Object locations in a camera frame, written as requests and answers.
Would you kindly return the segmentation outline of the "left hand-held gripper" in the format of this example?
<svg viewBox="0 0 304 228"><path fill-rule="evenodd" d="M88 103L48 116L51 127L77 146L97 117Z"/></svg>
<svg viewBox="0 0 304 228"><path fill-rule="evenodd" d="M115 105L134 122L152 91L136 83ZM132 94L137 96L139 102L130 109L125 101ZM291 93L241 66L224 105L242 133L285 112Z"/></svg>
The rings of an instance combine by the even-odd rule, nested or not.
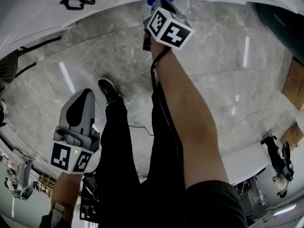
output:
<svg viewBox="0 0 304 228"><path fill-rule="evenodd" d="M100 133L95 121L95 96L86 88L75 93L62 107L53 136L50 165L67 174L84 174L99 150Z"/></svg>

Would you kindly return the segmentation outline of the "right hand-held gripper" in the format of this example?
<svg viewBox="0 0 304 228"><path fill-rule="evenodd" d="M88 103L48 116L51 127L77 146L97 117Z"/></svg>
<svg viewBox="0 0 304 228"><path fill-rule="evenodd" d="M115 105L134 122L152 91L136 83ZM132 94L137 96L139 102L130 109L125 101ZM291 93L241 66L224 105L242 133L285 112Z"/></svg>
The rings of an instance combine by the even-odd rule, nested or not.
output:
<svg viewBox="0 0 304 228"><path fill-rule="evenodd" d="M155 41L181 50L194 34L181 12L167 0L155 0L151 8L147 29Z"/></svg>

